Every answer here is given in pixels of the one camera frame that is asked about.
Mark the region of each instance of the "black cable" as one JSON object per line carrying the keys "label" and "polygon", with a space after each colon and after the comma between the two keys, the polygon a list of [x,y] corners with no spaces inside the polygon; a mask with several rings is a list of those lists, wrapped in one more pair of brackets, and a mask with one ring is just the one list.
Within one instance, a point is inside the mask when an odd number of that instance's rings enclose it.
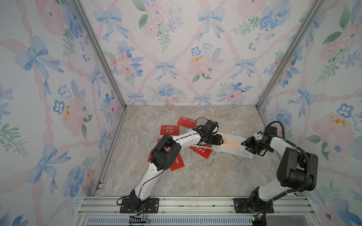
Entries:
{"label": "black cable", "polygon": [[155,179],[155,178],[158,177],[159,175],[157,175],[157,176],[155,176],[154,178],[151,178],[151,179],[149,179],[148,181],[146,181],[146,182],[143,183],[143,185],[141,186],[141,189],[139,190],[138,198],[139,198],[139,195],[141,194],[142,187],[143,187],[147,182],[149,182],[149,181],[152,180],[152,179]]}
{"label": "black cable", "polygon": [[283,123],[281,123],[281,122],[279,122],[279,121],[272,121],[271,123],[269,123],[269,124],[267,125],[267,127],[270,126],[270,125],[272,125],[272,124],[274,124],[274,123],[279,123],[279,124],[280,124],[280,126],[282,127],[282,137],[283,137],[283,139],[285,139],[285,130],[284,130],[284,125],[283,125]]}
{"label": "black cable", "polygon": [[264,156],[267,151],[268,151],[268,150],[265,150],[265,152],[264,152],[262,155],[260,155],[260,156]]}
{"label": "black cable", "polygon": [[127,196],[123,196],[123,197],[120,197],[118,200],[120,200],[120,199],[124,199],[124,198],[128,198],[128,197],[129,197],[129,195],[127,195]]}
{"label": "black cable", "polygon": [[194,125],[195,125],[195,126],[196,126],[195,121],[197,121],[198,119],[206,119],[206,120],[208,120],[207,118],[199,117],[199,118],[197,118],[196,120],[194,120]]}

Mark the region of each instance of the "marble floor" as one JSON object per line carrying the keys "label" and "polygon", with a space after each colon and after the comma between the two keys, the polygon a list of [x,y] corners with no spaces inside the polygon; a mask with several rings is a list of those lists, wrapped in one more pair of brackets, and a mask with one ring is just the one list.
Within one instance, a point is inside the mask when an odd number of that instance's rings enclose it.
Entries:
{"label": "marble floor", "polygon": [[[264,130],[255,107],[128,107],[101,195],[129,195],[148,168],[161,125],[176,125],[181,116],[217,121],[219,132],[244,138]],[[249,196],[276,177],[280,163],[276,152],[245,158],[213,151],[205,159],[184,148],[180,154],[185,167],[162,173],[151,196]]]}

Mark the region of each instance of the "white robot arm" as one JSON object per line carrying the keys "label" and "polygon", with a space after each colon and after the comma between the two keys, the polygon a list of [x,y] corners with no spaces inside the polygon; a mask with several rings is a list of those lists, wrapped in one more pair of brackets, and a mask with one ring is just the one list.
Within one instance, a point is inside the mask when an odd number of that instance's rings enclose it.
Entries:
{"label": "white robot arm", "polygon": [[[273,123],[281,124],[283,137],[277,136],[277,128],[271,126]],[[222,136],[216,134],[216,128],[219,128],[218,123],[208,120],[205,125],[197,126],[189,133],[175,137],[171,137],[168,134],[164,135],[152,150],[148,170],[140,184],[131,191],[129,202],[125,209],[136,213],[145,209],[146,202],[149,201],[151,190],[158,176],[174,164],[182,148],[200,143],[223,144]],[[245,149],[252,154],[264,156],[267,151],[274,152],[276,150],[283,156],[278,167],[277,178],[265,186],[255,188],[247,201],[247,208],[250,211],[254,213],[263,212],[262,225],[264,225],[265,213],[272,206],[273,201],[288,193],[304,190],[311,191],[315,188],[318,157],[314,154],[306,153],[301,147],[285,139],[282,123],[278,121],[270,123],[265,127],[264,133],[258,132],[254,134],[254,136],[245,140],[241,145],[246,146]]]}
{"label": "white robot arm", "polygon": [[[218,129],[219,125],[217,122],[208,120],[205,125],[199,125],[189,133],[174,137],[168,134],[164,135],[151,152],[151,162],[146,174],[140,184],[129,195],[135,212],[140,212],[144,209],[158,176],[174,164],[182,148],[202,142],[213,145],[224,143],[222,136],[216,134]],[[167,152],[164,147],[170,148],[170,150]]]}
{"label": "white robot arm", "polygon": [[[279,123],[282,127],[282,137],[277,136],[277,128],[272,127]],[[265,214],[272,203],[293,192],[311,191],[316,186],[318,156],[305,152],[301,147],[285,139],[284,126],[279,121],[273,121],[264,129],[245,140],[241,145],[252,154],[264,156],[267,151],[276,150],[281,156],[277,171],[277,178],[265,186],[255,188],[247,200],[247,208],[254,213],[263,212],[262,220],[253,225],[266,225]]]}

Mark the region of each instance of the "floral wallpaper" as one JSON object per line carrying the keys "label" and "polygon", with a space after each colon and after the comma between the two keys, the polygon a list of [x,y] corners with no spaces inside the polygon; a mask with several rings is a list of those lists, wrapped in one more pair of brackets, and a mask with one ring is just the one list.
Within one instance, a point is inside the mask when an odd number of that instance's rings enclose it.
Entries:
{"label": "floral wallpaper", "polygon": [[81,2],[129,105],[255,105],[313,4]]}
{"label": "floral wallpaper", "polygon": [[327,0],[259,109],[318,155],[307,197],[323,226],[362,225],[361,9],[361,0]]}
{"label": "floral wallpaper", "polygon": [[4,1],[0,225],[72,225],[122,108],[67,0]]}

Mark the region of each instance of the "red envelope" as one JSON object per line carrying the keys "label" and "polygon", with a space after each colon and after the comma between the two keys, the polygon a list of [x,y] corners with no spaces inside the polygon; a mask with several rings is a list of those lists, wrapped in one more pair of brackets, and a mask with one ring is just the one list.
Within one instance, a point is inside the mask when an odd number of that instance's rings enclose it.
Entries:
{"label": "red envelope", "polygon": [[179,125],[162,125],[160,135],[169,134],[171,136],[180,135],[180,126]]}
{"label": "red envelope", "polygon": [[212,149],[208,148],[197,148],[197,147],[190,147],[191,150],[196,152],[197,154],[201,155],[205,159],[208,159],[212,153]]}
{"label": "red envelope", "polygon": [[197,121],[194,122],[193,119],[188,119],[185,117],[180,117],[180,119],[177,122],[178,125],[182,126],[182,127],[186,127],[189,129],[193,129],[195,128],[195,124],[197,124]]}
{"label": "red envelope", "polygon": [[180,169],[180,168],[182,168],[182,167],[184,167],[185,166],[185,164],[184,164],[184,161],[182,160],[182,158],[181,158],[181,155],[180,155],[180,153],[177,155],[177,158],[176,158],[176,161],[175,161],[175,163],[171,166],[171,171],[174,171],[174,170],[176,170],[176,169]]}

